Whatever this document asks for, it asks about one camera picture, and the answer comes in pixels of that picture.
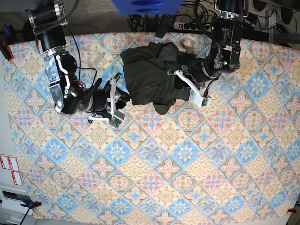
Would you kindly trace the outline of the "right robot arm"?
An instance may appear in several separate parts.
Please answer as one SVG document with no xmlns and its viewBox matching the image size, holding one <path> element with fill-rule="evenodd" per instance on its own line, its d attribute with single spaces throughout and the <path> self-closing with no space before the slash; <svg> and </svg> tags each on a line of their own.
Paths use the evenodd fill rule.
<svg viewBox="0 0 300 225">
<path fill-rule="evenodd" d="M 45 56 L 55 111 L 67 115 L 85 112 L 89 123 L 106 121 L 118 128 L 125 117 L 119 110 L 130 100 L 129 94 L 116 86 L 122 74 L 118 72 L 103 88 L 100 87 L 102 79 L 94 78 L 86 88 L 75 75 L 79 69 L 75 58 L 66 50 L 63 26 L 67 24 L 67 15 L 63 2 L 47 0 L 28 10 L 28 14 L 38 53 Z"/>
</svg>

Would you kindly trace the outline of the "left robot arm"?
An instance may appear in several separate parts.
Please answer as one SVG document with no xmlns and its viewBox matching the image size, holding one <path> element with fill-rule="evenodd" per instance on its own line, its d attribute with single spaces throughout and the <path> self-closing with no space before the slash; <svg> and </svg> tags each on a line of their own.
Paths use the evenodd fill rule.
<svg viewBox="0 0 300 225">
<path fill-rule="evenodd" d="M 248 16 L 249 3 L 247 0 L 216 0 L 214 9 L 220 14 L 212 21 L 210 30 L 206 30 L 198 14 L 199 5 L 200 2 L 195 1 L 194 16 L 201 32 L 211 39 L 209 55 L 167 73 L 176 76 L 176 88 L 191 88 L 198 107 L 209 106 L 209 87 L 222 73 L 230 74 L 240 68 L 242 24 Z"/>
</svg>

